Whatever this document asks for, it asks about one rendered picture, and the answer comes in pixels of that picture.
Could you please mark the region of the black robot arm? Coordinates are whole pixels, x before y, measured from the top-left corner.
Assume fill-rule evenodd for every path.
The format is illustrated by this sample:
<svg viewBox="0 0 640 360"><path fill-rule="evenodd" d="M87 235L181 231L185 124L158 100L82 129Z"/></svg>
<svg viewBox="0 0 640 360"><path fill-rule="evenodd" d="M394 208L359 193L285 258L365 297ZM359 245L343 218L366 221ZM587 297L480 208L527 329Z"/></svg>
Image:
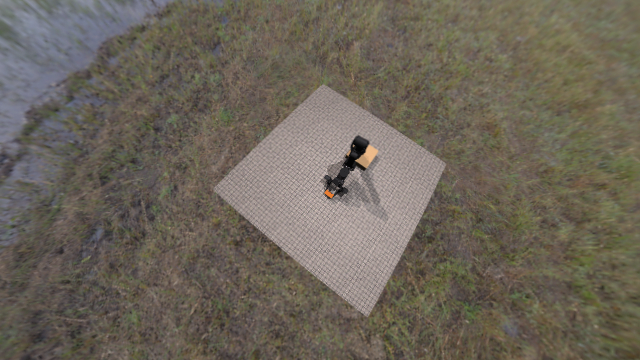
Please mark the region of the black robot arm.
<svg viewBox="0 0 640 360"><path fill-rule="evenodd" d="M364 153L366 153L368 146L368 139L362 137L361 135L358 135L354 138L351 144L351 152L349 154L349 157L343 163L342 166L344 166L344 168L342 168L339 173L342 177L346 178L349 175L350 171L354 171L354 169L356 168L355 160L359 159L361 155L364 155ZM344 184L344 181L342 179L339 179L339 177L337 176L334 178L332 183L336 184L337 186L342 186Z"/></svg>

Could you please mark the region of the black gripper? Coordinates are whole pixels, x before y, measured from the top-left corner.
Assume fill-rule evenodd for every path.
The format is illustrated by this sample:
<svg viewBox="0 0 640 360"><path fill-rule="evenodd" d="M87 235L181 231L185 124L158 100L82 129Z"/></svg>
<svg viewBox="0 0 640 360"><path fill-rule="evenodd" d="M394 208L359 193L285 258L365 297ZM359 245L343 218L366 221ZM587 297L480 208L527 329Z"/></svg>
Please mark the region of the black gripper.
<svg viewBox="0 0 640 360"><path fill-rule="evenodd" d="M342 177L340 174L338 174L338 177L339 177L339 179L342 179L343 181L346 179L345 177ZM331 182L332 182L333 180L331 179L331 177L330 177L329 175L326 175L324 178L327 180L327 187L326 187L326 190L327 190L327 189L329 188L329 186L330 186L330 184L331 184ZM335 185L336 185L336 184L335 184ZM337 186L337 185L336 185L336 186ZM345 187L343 188L343 187L342 187L342 186L340 186L340 185L339 185L339 186L337 186L337 187L339 187L340 189L339 189L339 190L334 194L334 196L335 196L335 195L337 195L337 194L338 194L338 193L340 193L340 192L344 192L345 194L347 194L348 189L346 189ZM325 192L326 192L326 190L325 190ZM333 197L334 197L334 196L333 196Z"/></svg>

